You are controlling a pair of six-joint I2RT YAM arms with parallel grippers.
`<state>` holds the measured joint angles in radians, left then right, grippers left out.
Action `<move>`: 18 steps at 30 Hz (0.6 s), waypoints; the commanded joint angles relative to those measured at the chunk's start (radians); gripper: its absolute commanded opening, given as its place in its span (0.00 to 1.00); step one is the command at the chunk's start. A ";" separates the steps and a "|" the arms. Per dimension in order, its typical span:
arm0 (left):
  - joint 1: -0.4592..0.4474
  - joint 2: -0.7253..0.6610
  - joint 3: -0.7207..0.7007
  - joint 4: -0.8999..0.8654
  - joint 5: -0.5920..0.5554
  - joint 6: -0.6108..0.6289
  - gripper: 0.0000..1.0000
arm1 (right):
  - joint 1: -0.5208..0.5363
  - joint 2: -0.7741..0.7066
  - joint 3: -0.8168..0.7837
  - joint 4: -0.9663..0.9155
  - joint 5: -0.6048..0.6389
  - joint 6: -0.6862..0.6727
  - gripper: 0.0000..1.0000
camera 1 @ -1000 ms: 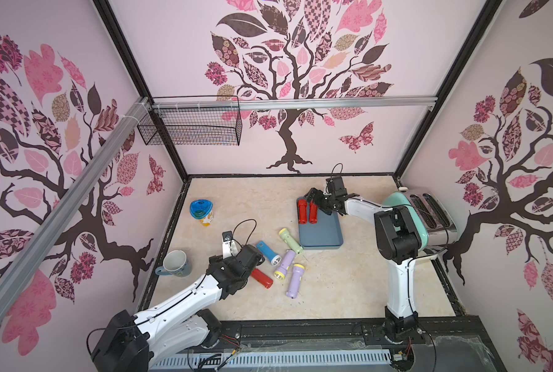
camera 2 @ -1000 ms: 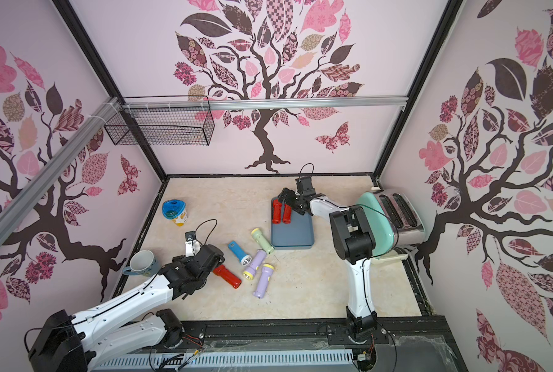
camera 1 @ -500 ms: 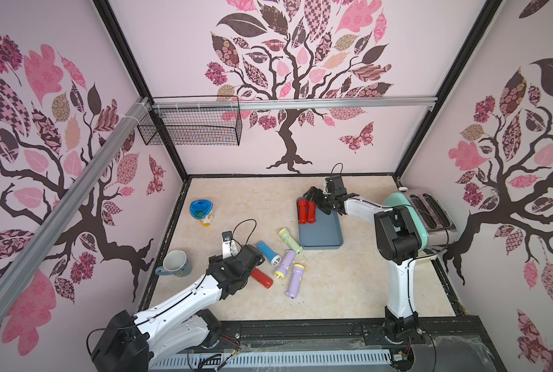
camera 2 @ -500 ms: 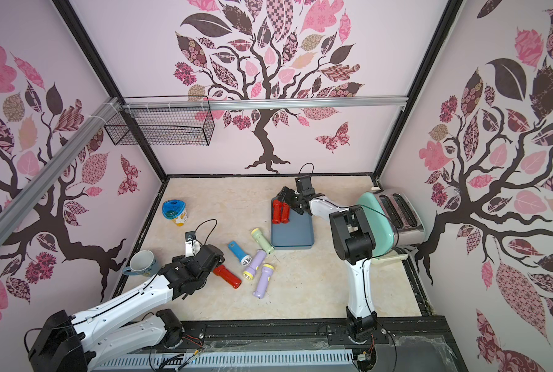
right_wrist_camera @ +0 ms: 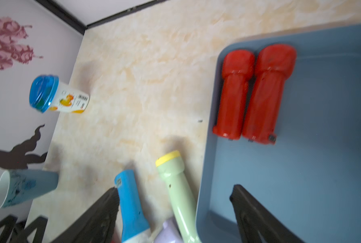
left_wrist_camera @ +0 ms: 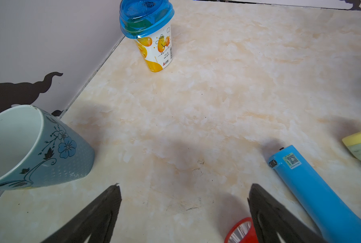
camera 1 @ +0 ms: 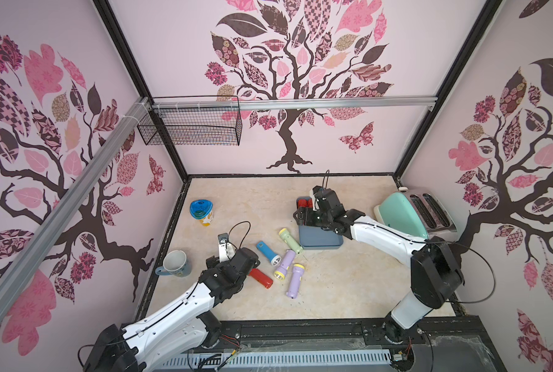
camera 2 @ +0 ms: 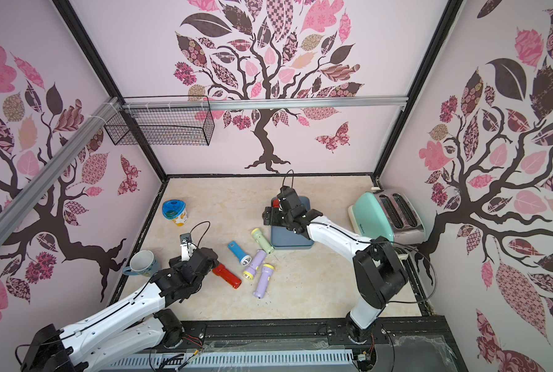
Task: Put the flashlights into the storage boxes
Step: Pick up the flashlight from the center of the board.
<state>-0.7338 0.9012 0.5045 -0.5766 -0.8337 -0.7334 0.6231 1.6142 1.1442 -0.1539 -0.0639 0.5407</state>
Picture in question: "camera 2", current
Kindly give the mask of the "purple flashlight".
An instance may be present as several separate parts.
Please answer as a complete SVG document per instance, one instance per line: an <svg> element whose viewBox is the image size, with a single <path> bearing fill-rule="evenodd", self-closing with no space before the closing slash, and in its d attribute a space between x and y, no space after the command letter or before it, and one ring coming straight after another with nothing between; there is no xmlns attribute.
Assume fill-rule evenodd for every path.
<svg viewBox="0 0 553 372"><path fill-rule="evenodd" d="M266 257L267 253L264 250L258 250L246 269L243 271L243 277L247 280L253 280Z"/></svg>
<svg viewBox="0 0 553 372"><path fill-rule="evenodd" d="M256 290L253 292L253 295L258 298L262 299L264 295L266 294L270 278L274 273L275 267L271 264L264 264L261 268L259 282L256 285Z"/></svg>

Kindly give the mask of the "blue flashlight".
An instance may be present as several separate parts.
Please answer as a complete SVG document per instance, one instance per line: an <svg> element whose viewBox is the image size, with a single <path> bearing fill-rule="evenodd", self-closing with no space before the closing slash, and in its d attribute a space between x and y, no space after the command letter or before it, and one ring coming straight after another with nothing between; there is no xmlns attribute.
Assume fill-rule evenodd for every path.
<svg viewBox="0 0 553 372"><path fill-rule="evenodd" d="M236 256L237 260L242 266L247 266L250 264L252 257L248 255L242 248L239 246L236 241L232 241L228 244L228 249Z"/></svg>

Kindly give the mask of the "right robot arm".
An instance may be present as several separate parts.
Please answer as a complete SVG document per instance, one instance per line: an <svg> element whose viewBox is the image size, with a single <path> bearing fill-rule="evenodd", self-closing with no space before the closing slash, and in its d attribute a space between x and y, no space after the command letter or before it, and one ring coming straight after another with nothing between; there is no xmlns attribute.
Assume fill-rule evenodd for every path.
<svg viewBox="0 0 553 372"><path fill-rule="evenodd" d="M393 243L384 237L362 237L318 210L306 209L289 186L281 187L262 218L265 226L282 227L321 243L352 263L360 298L346 316L346 328L352 342L366 342L387 304L409 281Z"/></svg>

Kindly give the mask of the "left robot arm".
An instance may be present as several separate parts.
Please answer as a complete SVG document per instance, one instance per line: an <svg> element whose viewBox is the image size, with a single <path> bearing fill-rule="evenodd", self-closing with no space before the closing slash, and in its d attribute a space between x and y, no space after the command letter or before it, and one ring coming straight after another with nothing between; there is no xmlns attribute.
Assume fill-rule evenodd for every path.
<svg viewBox="0 0 553 372"><path fill-rule="evenodd" d="M100 371L141 350L178 347L185 338L182 322L169 308L197 293L219 260L210 248L191 258L170 260L140 289L93 316L60 329L40 329L20 359L22 371Z"/></svg>

